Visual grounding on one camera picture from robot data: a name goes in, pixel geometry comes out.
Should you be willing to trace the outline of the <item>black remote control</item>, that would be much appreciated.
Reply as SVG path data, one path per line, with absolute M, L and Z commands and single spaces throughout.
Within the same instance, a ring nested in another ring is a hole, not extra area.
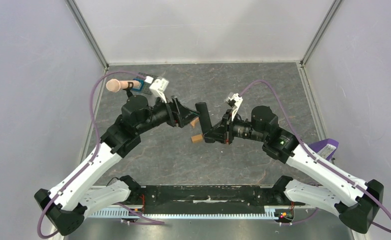
M 207 137 L 208 131 L 212 128 L 212 123 L 211 123 L 207 104 L 205 102 L 197 102 L 195 104 L 195 108 L 199 113 L 198 119 L 200 122 L 200 127 L 201 127 L 204 141 L 209 144 L 214 143 L 215 141 L 213 139 Z

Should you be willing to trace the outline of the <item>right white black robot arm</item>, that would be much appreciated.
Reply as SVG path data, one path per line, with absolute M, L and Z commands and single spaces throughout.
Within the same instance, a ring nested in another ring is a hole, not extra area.
M 241 120 L 228 109 L 221 121 L 212 125 L 206 103 L 195 105 L 207 143 L 231 144 L 234 138 L 262 142 L 262 150 L 272 159 L 287 164 L 310 176 L 323 188 L 315 190 L 304 183 L 284 176 L 287 182 L 272 190 L 278 204 L 305 203 L 326 210 L 351 230 L 366 234 L 382 207 L 384 185 L 372 179 L 357 178 L 321 157 L 307 144 L 279 126 L 278 117 L 268 106 L 256 106 L 251 119 Z

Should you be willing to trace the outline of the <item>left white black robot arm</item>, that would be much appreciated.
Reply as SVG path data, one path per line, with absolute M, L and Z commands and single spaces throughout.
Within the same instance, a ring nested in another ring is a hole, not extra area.
M 56 234 L 67 236 L 87 217 L 105 207 L 124 201 L 137 203 L 140 190 L 123 180 L 93 192 L 88 190 L 141 143 L 141 134 L 161 124 L 183 128 L 198 116 L 196 110 L 182 105 L 175 96 L 171 101 L 158 97 L 153 106 L 143 95 L 130 96 L 121 107 L 121 114 L 87 158 L 56 186 L 41 188 L 34 194 L 42 210 L 37 224 L 38 236 L 42 239 Z

